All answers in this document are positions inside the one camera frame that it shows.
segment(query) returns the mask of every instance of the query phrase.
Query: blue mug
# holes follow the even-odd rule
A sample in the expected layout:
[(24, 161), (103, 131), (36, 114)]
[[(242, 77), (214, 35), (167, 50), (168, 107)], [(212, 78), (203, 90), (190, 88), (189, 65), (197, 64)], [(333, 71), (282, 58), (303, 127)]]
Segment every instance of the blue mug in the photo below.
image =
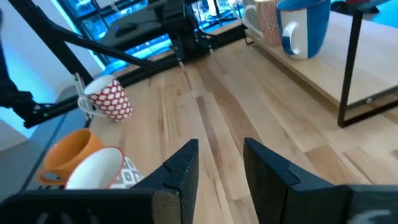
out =
[(294, 59), (316, 56), (328, 28), (330, 0), (282, 0), (276, 8), (285, 53)]

